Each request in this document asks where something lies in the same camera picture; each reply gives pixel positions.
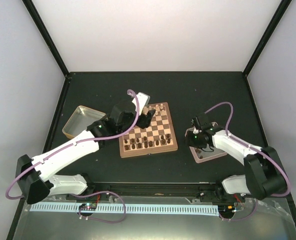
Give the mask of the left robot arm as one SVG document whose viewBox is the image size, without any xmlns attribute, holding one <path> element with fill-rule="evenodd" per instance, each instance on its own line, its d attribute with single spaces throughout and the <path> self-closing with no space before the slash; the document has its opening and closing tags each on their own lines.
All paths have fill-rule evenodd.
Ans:
<svg viewBox="0 0 296 240">
<path fill-rule="evenodd" d="M 29 157 L 18 158 L 16 167 L 17 183 L 22 196 L 30 205 L 51 195 L 79 195 L 91 199 L 95 187 L 85 174 L 59 175 L 58 172 L 80 158 L 99 151 L 110 140 L 127 134 L 134 127 L 149 127 L 155 110 L 143 112 L 145 102 L 121 101 L 114 105 L 110 114 L 87 126 L 80 134 L 61 146 Z"/>
</svg>

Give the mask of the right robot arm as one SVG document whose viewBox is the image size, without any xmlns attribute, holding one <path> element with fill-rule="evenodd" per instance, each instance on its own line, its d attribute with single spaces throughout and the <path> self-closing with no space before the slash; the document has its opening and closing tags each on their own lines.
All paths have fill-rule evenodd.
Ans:
<svg viewBox="0 0 296 240">
<path fill-rule="evenodd" d="M 228 201 L 233 194 L 251 195 L 258 200 L 288 194 L 289 180 L 275 162 L 279 156 L 274 148 L 252 145 L 210 122 L 204 113 L 193 117 L 191 124 L 193 128 L 185 134 L 185 142 L 189 147 L 223 151 L 244 167 L 243 175 L 229 176 L 216 187 L 218 200 Z"/>
</svg>

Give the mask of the wooden chess board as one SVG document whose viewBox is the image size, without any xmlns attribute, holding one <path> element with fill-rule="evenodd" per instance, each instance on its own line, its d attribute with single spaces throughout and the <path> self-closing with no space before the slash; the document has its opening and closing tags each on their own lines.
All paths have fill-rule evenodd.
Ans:
<svg viewBox="0 0 296 240">
<path fill-rule="evenodd" d="M 141 129 L 135 126 L 131 129 L 126 135 L 119 138 L 119 149 L 120 149 L 120 157 L 121 158 L 129 158 L 129 157 L 137 157 L 137 156 L 145 156 L 149 154 L 159 154 L 165 152 L 172 152 L 178 149 L 178 144 L 175 136 L 175 131 L 171 119 L 170 109 L 167 102 L 161 103 L 152 103 L 150 105 L 145 106 L 149 110 L 149 106 L 152 106 L 152 109 L 155 109 L 156 105 L 163 104 L 163 110 L 166 111 L 166 115 L 162 115 L 160 110 L 160 115 L 154 115 L 151 120 L 151 124 L 148 128 Z M 166 135 L 170 134 L 171 143 L 167 143 Z M 166 140 L 166 145 L 161 144 L 161 135 L 164 135 Z M 139 139 L 142 144 L 142 148 L 138 149 L 136 143 L 136 139 Z M 144 148 L 144 142 L 149 143 L 150 141 L 153 142 L 153 147 Z"/>
</svg>

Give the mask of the small circuit board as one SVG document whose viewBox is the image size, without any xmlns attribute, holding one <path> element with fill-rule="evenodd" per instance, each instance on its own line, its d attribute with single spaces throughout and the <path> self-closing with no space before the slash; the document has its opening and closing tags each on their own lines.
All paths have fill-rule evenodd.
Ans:
<svg viewBox="0 0 296 240">
<path fill-rule="evenodd" d="M 79 206 L 79 210 L 81 211 L 95 211 L 97 208 L 96 203 L 83 203 Z"/>
</svg>

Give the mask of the pink metal tin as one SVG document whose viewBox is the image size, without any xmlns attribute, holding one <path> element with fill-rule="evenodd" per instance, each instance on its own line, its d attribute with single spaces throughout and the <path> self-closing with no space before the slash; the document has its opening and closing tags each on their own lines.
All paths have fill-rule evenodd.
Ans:
<svg viewBox="0 0 296 240">
<path fill-rule="evenodd" d="M 212 122 L 212 129 L 216 128 L 218 126 L 218 124 L 216 122 Z M 188 128 L 185 132 L 185 135 L 187 133 L 188 130 L 193 130 L 193 127 L 191 128 Z M 196 163 L 200 164 L 200 163 L 204 163 L 204 162 L 207 162 L 207 161 L 210 161 L 210 160 L 214 160 L 214 159 L 217 159 L 217 158 L 220 158 L 220 157 L 223 157 L 223 156 L 226 156 L 227 153 L 224 152 L 223 150 L 220 150 L 218 148 L 216 148 L 212 143 L 211 143 L 211 139 L 209 137 L 209 143 L 208 143 L 208 146 L 207 148 L 204 148 L 204 149 L 199 149 L 201 151 L 201 153 L 196 153 L 195 152 L 195 149 L 194 147 L 190 147 L 190 151 L 193 155 L 193 158 L 194 160 L 196 161 Z"/>
</svg>

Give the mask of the gold metal tin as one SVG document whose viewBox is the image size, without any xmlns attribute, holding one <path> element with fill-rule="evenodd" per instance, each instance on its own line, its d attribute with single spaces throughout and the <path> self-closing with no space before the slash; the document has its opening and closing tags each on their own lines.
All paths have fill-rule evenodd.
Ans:
<svg viewBox="0 0 296 240">
<path fill-rule="evenodd" d="M 68 139 L 72 139 L 104 115 L 104 112 L 80 105 L 72 113 L 62 132 Z"/>
</svg>

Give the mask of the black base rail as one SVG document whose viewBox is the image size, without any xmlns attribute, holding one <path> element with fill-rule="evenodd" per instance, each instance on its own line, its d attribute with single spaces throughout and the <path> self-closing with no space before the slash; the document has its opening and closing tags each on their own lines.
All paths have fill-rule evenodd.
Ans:
<svg viewBox="0 0 296 240">
<path fill-rule="evenodd" d="M 228 194 L 219 183 L 117 183 L 93 182 L 82 192 L 87 196 L 101 191 L 114 192 L 122 197 L 180 197 L 197 198 L 203 202 L 227 203 L 236 199 L 242 201 L 249 194 Z"/>
</svg>

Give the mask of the black frame post right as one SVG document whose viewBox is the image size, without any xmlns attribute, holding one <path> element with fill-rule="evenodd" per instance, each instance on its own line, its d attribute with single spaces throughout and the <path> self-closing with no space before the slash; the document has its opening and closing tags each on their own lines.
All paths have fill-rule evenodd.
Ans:
<svg viewBox="0 0 296 240">
<path fill-rule="evenodd" d="M 262 51 L 264 50 L 265 46 L 267 45 L 269 39 L 271 38 L 272 34 L 274 33 L 275 29 L 277 28 L 279 22 L 281 21 L 283 15 L 287 11 L 289 5 L 291 4 L 292 0 L 281 0 L 276 11 L 274 12 L 269 24 L 267 25 L 262 37 L 260 38 L 254 52 L 252 53 L 245 69 L 243 70 L 243 75 L 248 77 L 251 70 L 253 69 L 254 65 L 256 64 L 258 58 L 260 57 Z"/>
</svg>

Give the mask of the black frame post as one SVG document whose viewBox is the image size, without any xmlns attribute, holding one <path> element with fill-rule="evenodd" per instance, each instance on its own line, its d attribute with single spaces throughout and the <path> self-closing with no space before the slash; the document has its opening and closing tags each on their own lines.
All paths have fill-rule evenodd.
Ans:
<svg viewBox="0 0 296 240">
<path fill-rule="evenodd" d="M 69 71 L 48 31 L 46 28 L 36 6 L 34 5 L 32 0 L 22 0 L 25 8 L 27 9 L 28 13 L 30 14 L 34 24 L 36 25 L 38 31 L 40 32 L 43 40 L 45 41 L 48 49 L 50 50 L 52 56 L 54 57 L 58 67 L 60 68 L 64 77 L 69 75 Z"/>
<path fill-rule="evenodd" d="M 254 52 L 252 53 L 245 69 L 243 70 L 243 75 L 248 77 L 251 70 L 253 69 L 254 65 L 256 64 L 258 58 L 260 57 L 262 51 L 264 50 L 265 46 L 267 45 L 269 39 L 271 38 L 272 34 L 274 33 L 275 29 L 277 28 L 279 22 L 281 21 L 283 15 L 287 11 L 289 5 L 291 4 L 292 0 L 281 0 L 276 11 L 274 12 L 269 24 L 267 25 L 262 37 L 260 38 Z"/>
</svg>

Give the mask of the black frame post left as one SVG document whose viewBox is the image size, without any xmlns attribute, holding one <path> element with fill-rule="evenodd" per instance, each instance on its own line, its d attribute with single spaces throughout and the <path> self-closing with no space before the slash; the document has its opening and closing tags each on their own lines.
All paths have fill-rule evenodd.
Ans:
<svg viewBox="0 0 296 240">
<path fill-rule="evenodd" d="M 69 71 L 48 31 L 46 28 L 36 6 L 34 5 L 32 0 L 22 0 L 25 8 L 27 9 L 28 13 L 30 14 L 34 24 L 36 25 L 38 31 L 40 32 L 43 40 L 45 41 L 48 49 L 50 50 L 52 56 L 54 57 L 58 67 L 60 68 L 64 77 L 69 75 Z"/>
</svg>

